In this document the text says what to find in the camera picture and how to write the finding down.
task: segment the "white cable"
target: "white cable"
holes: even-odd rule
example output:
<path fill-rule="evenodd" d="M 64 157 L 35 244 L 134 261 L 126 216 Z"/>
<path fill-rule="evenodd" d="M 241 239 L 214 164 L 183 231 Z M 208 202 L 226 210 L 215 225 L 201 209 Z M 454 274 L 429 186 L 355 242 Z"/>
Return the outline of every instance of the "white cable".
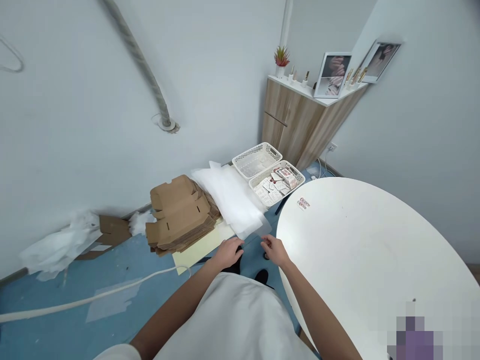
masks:
<path fill-rule="evenodd" d="M 45 308 L 42 308 L 42 309 L 18 311 L 18 312 L 11 312 L 11 313 L 7 313 L 7 314 L 0 314 L 0 324 L 10 322 L 10 321 L 14 321 L 14 320 L 36 318 L 36 317 L 39 317 L 39 316 L 52 314 L 52 313 L 58 313 L 58 312 L 63 311 L 63 310 L 76 308 L 80 305 L 88 304 L 88 303 L 91 303 L 91 302 L 93 302 L 97 299 L 100 299 L 100 298 L 106 297 L 108 295 L 115 294 L 115 293 L 118 293 L 118 292 L 123 291 L 125 289 L 134 287 L 138 284 L 143 283 L 145 280 L 148 280 L 148 279 L 154 277 L 155 275 L 167 273 L 169 271 L 176 270 L 178 268 L 187 269 L 188 272 L 190 273 L 190 275 L 188 277 L 190 279 L 190 277 L 192 276 L 192 270 L 190 270 L 190 268 L 186 265 L 178 265 L 178 266 L 171 267 L 171 268 L 168 268 L 168 269 L 165 269 L 165 270 L 154 272 L 153 274 L 150 274 L 147 277 L 144 277 L 143 279 L 141 279 L 139 281 L 135 281 L 134 283 L 119 287 L 119 288 L 114 289 L 114 290 L 102 292 L 98 295 L 95 295 L 95 296 L 92 296 L 92 297 L 89 297 L 89 298 L 86 298 L 86 299 L 83 299 L 83 300 L 78 300 L 78 301 L 70 302 L 70 303 L 63 304 L 63 305 L 45 307 Z"/>
<path fill-rule="evenodd" d="M 9 72 L 9 73 L 21 73 L 22 70 L 24 69 L 25 67 L 25 64 L 24 64 L 24 59 L 22 58 L 22 54 L 20 54 L 20 52 L 12 45 L 10 44 L 7 39 L 5 39 L 2 34 L 0 34 L 0 43 L 3 43 L 3 45 L 6 46 L 6 48 L 8 50 L 10 50 L 10 52 L 17 58 L 17 60 L 20 62 L 20 66 L 18 67 L 18 69 L 12 69 L 12 68 L 9 68 L 9 67 L 6 67 L 6 66 L 3 66 L 0 64 L 0 70 L 3 70 L 3 71 L 6 71 L 6 72 Z"/>
<path fill-rule="evenodd" d="M 329 171 L 329 168 L 328 168 L 328 165 L 327 165 L 327 155 L 329 154 L 329 152 L 331 152 L 332 150 L 328 149 L 326 154 L 325 154 L 325 171 L 323 172 L 323 175 L 325 175 L 328 171 Z M 316 158 L 318 160 L 318 163 L 320 164 L 320 177 L 319 179 L 322 178 L 322 163 L 320 162 L 320 158 L 317 157 Z"/>

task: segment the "electrical outlet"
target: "electrical outlet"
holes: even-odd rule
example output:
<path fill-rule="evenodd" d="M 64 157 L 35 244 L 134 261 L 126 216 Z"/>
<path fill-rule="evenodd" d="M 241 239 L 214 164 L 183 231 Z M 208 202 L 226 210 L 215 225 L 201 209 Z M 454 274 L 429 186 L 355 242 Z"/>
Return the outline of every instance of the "electrical outlet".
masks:
<path fill-rule="evenodd" d="M 337 148 L 337 145 L 335 145 L 333 142 L 330 142 L 328 143 L 326 148 L 332 152 L 332 151 L 335 151 L 335 149 Z"/>

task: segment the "white basket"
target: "white basket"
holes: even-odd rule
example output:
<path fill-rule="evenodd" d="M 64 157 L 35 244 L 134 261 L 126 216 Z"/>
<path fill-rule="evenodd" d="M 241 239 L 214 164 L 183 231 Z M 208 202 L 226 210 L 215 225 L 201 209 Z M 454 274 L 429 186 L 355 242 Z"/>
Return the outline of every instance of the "white basket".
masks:
<path fill-rule="evenodd" d="M 292 190 L 290 190 L 286 195 L 282 196 L 282 198 L 275 201 L 273 204 L 267 205 L 263 202 L 262 199 L 260 199 L 262 204 L 265 205 L 267 208 L 275 205 L 279 201 L 286 198 L 288 195 L 290 195 L 293 191 L 298 189 L 298 187 L 305 182 L 305 176 L 300 171 L 298 171 L 295 166 L 293 166 L 291 163 L 289 163 L 286 160 L 282 160 L 270 166 L 268 169 L 262 171 L 257 176 L 254 176 L 253 178 L 251 178 L 250 181 L 248 182 L 248 185 L 250 186 L 250 188 L 253 190 L 258 184 L 262 182 L 263 179 L 268 178 L 276 168 L 289 168 L 293 176 L 295 176 L 295 179 L 298 181 L 298 185 L 294 187 Z"/>
<path fill-rule="evenodd" d="M 251 179 L 282 159 L 282 154 L 268 142 L 262 142 L 250 150 L 235 156 L 231 161 L 245 179 Z"/>

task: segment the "small succulent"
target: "small succulent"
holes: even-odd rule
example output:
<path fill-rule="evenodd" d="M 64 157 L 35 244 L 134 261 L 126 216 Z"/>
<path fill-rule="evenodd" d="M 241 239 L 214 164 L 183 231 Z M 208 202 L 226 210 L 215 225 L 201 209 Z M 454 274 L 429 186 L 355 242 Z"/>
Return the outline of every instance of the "small succulent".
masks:
<path fill-rule="evenodd" d="M 283 68 L 286 67 L 290 60 L 289 60 L 290 53 L 288 52 L 288 49 L 284 47 L 277 47 L 275 54 L 273 55 L 273 58 L 275 59 L 275 63 L 277 66 Z"/>

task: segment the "picture frame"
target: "picture frame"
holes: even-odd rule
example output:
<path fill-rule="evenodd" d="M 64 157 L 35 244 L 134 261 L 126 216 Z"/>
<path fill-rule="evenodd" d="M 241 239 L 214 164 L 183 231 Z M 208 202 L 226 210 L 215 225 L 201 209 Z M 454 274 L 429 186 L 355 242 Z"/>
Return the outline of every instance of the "picture frame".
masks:
<path fill-rule="evenodd" d="M 351 60 L 351 52 L 326 52 L 323 56 L 313 97 L 317 99 L 338 99 L 345 85 Z"/>
<path fill-rule="evenodd" d="M 363 59 L 360 68 L 367 68 L 363 83 L 376 84 L 390 61 L 400 49 L 402 42 L 377 39 Z"/>

